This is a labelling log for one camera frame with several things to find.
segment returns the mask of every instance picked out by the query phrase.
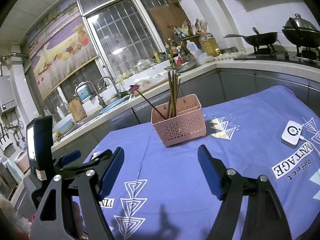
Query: dish rack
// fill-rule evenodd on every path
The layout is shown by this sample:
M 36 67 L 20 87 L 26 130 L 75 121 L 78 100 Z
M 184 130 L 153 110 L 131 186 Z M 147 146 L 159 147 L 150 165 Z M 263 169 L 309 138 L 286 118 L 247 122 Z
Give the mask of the dish rack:
M 168 104 L 156 108 L 167 115 Z M 177 99 L 177 116 L 164 120 L 152 109 L 151 123 L 166 147 L 206 135 L 201 104 L 195 94 Z

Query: ceiling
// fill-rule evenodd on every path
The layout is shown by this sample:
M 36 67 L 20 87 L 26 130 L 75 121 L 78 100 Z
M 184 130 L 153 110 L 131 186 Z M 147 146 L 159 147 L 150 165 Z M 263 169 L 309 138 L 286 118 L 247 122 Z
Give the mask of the ceiling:
M 27 31 L 60 0 L 18 0 L 0 28 L 0 48 L 21 44 Z

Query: fruit painting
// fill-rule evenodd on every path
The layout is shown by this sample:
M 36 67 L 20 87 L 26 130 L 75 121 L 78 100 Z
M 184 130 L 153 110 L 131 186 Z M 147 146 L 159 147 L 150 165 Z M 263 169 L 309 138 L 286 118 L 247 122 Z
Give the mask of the fruit painting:
M 76 0 L 53 9 L 29 33 L 32 69 L 42 98 L 96 56 Z

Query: blue tablecloth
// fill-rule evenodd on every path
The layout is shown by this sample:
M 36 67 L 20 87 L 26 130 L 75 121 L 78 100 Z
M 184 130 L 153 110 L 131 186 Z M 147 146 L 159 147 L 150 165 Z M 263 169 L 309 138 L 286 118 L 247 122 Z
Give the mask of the blue tablecloth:
M 268 176 L 292 238 L 301 235 L 320 210 L 320 160 L 303 141 L 295 149 L 284 145 L 281 134 L 289 120 L 304 124 L 302 135 L 320 149 L 320 119 L 282 86 L 206 107 L 203 113 L 205 137 L 166 148 L 145 123 L 109 133 L 88 156 L 86 162 L 93 153 L 118 146 L 125 152 L 111 194 L 101 203 L 115 238 L 206 239 L 221 202 L 211 194 L 197 160 L 201 144 L 243 176 Z M 246 207 L 244 197 L 233 239 L 241 236 Z

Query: wok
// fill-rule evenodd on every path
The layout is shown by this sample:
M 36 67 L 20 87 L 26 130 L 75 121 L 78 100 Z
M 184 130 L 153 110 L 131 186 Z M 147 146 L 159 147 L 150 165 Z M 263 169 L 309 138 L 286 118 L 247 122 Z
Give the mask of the wok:
M 291 17 L 289 20 L 293 27 L 282 30 L 288 41 L 300 47 L 318 48 L 320 46 L 319 31 L 298 27 L 297 23 Z
M 251 35 L 251 36 L 228 34 L 224 36 L 224 38 L 236 38 L 236 37 L 242 37 L 248 44 L 254 47 L 259 47 L 259 46 L 274 44 L 278 38 L 278 33 L 277 32 L 262 33 L 262 34 Z

